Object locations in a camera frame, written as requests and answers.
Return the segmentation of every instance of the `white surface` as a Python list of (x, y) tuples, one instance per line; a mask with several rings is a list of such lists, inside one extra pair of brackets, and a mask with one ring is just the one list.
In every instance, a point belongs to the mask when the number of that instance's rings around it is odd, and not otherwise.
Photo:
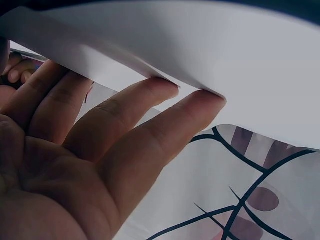
[(161, 111), (195, 90), (184, 81), (227, 98), (212, 125), (320, 148), (320, 31), (309, 23), (227, 3), (141, 1), (19, 8), (0, 33), (116, 91), (144, 77), (111, 58), (167, 77), (181, 90)]

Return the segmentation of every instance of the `fingertip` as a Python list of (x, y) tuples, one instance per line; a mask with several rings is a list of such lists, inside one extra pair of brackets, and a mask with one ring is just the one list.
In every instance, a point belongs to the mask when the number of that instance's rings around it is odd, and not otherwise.
[(25, 71), (21, 76), (21, 83), (25, 84), (32, 76), (32, 73), (29, 71)]
[(160, 77), (149, 78), (143, 83), (153, 93), (162, 92), (168, 100), (175, 98), (179, 94), (179, 88), (176, 84)]
[(19, 80), (19, 72), (17, 70), (13, 70), (8, 75), (8, 80), (10, 83), (14, 84)]

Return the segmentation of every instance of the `knuckle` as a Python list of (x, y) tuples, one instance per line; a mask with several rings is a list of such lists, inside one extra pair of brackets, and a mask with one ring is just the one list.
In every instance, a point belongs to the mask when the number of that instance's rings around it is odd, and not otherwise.
[(67, 89), (57, 88), (53, 89), (48, 97), (52, 99), (54, 102), (61, 103), (64, 105), (69, 105), (73, 111), (77, 111), (77, 107), (74, 101), (74, 95)]
[(194, 111), (190, 110), (190, 108), (188, 108), (187, 106), (178, 103), (173, 108), (175, 111), (180, 112), (182, 118), (187, 119), (192, 123), (195, 123), (197, 121), (197, 114)]
[(97, 110), (103, 111), (109, 117), (114, 118), (121, 123), (123, 127), (128, 128), (129, 124), (124, 117), (123, 105), (116, 99), (108, 99), (96, 107)]
[(46, 93), (48, 91), (48, 84), (42, 78), (36, 78), (33, 81), (29, 81), (28, 85), (37, 93)]
[(141, 126), (144, 133), (149, 136), (149, 142), (153, 145), (155, 150), (161, 156), (165, 156), (167, 152), (166, 146), (166, 134), (164, 131), (155, 123), (147, 123)]

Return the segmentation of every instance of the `palm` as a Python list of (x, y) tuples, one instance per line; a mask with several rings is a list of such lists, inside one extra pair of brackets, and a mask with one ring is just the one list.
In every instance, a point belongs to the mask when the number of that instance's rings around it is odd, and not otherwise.
[(138, 83), (74, 121), (91, 81), (45, 63), (0, 111), (0, 239), (111, 239), (172, 160), (224, 105), (198, 91)]

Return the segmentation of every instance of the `fingernail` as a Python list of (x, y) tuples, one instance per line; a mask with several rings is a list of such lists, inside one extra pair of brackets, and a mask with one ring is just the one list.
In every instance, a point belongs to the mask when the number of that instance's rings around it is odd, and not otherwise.
[(19, 72), (17, 70), (13, 70), (9, 74), (9, 82), (14, 84), (19, 80)]
[(7, 75), (8, 72), (10, 71), (10, 69), (11, 69), (11, 65), (7, 65), (7, 66), (5, 67), (2, 75)]

